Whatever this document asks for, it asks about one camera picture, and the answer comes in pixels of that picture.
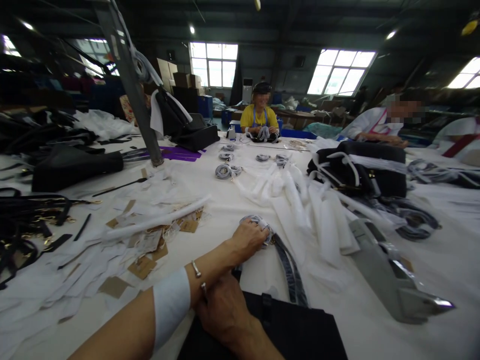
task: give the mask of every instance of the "table surface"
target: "table surface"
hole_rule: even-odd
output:
[[[282,143],[267,146],[240,144],[240,148],[235,151],[236,161],[239,164],[251,164],[260,153],[270,156],[286,154],[304,171],[311,159],[310,153],[285,149],[288,142],[289,139],[283,138]],[[109,144],[105,147],[107,152],[112,152],[129,150],[130,146],[143,147],[143,139],[135,138],[130,142]],[[215,178],[214,170],[221,164],[218,159],[220,147],[219,143],[209,146],[206,153],[195,162],[166,160],[170,165],[174,165],[175,171],[180,174],[186,194],[211,194],[211,200],[205,209],[211,217],[195,233],[180,232],[167,244],[168,255],[163,265],[144,280],[141,285],[143,288],[229,238],[245,215],[262,216],[285,240],[287,246],[290,246],[272,208],[251,203],[240,195],[234,183]],[[9,161],[11,163],[11,159],[5,157],[0,159],[0,163]],[[120,173],[91,179],[60,193],[68,196],[78,190],[101,190],[126,184],[140,177],[138,171],[131,170],[138,165],[139,163],[128,164]],[[238,179],[247,185],[255,178],[247,170]],[[115,198],[115,192],[102,197],[103,206],[95,212],[89,227],[103,225],[112,219],[111,205]],[[431,317],[424,325],[399,323],[390,316],[348,256],[343,256],[342,261],[352,281],[346,284],[341,292],[332,292],[310,275],[302,275],[311,307],[334,315],[350,360],[475,357],[480,335],[479,241],[446,214],[435,211],[427,204],[425,208],[432,211],[443,226],[431,238],[422,242],[410,242],[396,233],[386,234],[386,237],[412,262],[415,274],[427,290],[453,302],[457,309]],[[71,215],[84,219],[88,212],[88,209],[74,207]],[[82,221],[77,221],[67,224],[65,232],[76,234],[81,223]],[[269,292],[277,294],[279,300],[288,301],[283,269],[272,247],[260,251],[244,264],[240,285],[244,291],[255,294]],[[102,325],[107,297],[108,295],[98,293],[93,298],[84,298],[79,312],[73,318],[60,323],[54,333],[36,335],[38,344],[35,344],[35,341],[34,345],[30,343],[30,346],[22,344],[13,359],[66,359]],[[167,344],[154,354],[153,359],[176,359],[192,319],[193,314],[190,312]],[[321,343],[322,339],[319,339],[318,345],[321,346]]]

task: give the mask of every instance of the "factory window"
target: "factory window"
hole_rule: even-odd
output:
[[[450,89],[480,88],[480,57],[474,57],[448,87]]]
[[[371,51],[323,49],[308,94],[352,96],[375,54]]]
[[[201,78],[204,87],[231,88],[238,51],[236,44],[191,42],[191,72]]]
[[[13,56],[19,56],[19,57],[22,56],[17,51],[17,48],[15,47],[14,43],[9,39],[9,37],[7,35],[2,35],[1,38],[3,40],[3,46],[4,46],[3,52],[5,54],[13,55]]]
[[[102,64],[107,64],[108,69],[113,69],[115,67],[115,64],[113,64],[108,57],[108,53],[110,52],[109,44],[107,43],[107,40],[105,39],[83,39],[83,40],[77,40],[76,41],[77,46],[79,47],[80,50],[82,50],[85,54],[90,56],[91,58],[94,58],[101,62]],[[104,74],[103,69],[86,59],[85,57],[81,56],[81,61],[87,65],[88,67],[94,69],[95,71],[91,70],[90,68],[86,67],[85,71],[92,75],[92,76],[101,76],[100,74]],[[119,71],[118,69],[115,69],[114,72],[112,72],[112,75],[117,75],[119,76]]]

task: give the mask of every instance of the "metal pole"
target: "metal pole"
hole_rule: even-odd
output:
[[[120,73],[120,79],[135,114],[141,136],[150,154],[151,163],[154,167],[157,167],[163,164],[164,158],[160,152],[157,136],[150,128],[150,117],[145,105],[145,96],[135,71],[125,30],[120,23],[118,13],[110,4],[110,1],[95,0],[93,6],[105,39],[110,47],[111,55]]]

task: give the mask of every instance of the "yellow shirt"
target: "yellow shirt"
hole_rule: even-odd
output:
[[[279,123],[277,121],[277,115],[275,115],[275,112],[269,108],[266,107],[266,116],[268,117],[268,126],[271,127],[273,126],[274,128],[279,127]],[[243,127],[252,127],[254,125],[254,105],[248,105],[245,110],[243,110],[243,114],[241,115],[240,119],[240,126]],[[261,112],[261,116],[259,114],[255,114],[255,125],[256,126],[263,126],[265,125],[265,110]]]

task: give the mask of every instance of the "white bandage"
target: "white bandage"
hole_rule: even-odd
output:
[[[190,283],[184,267],[153,287],[155,346],[157,352],[172,336],[190,309]]]

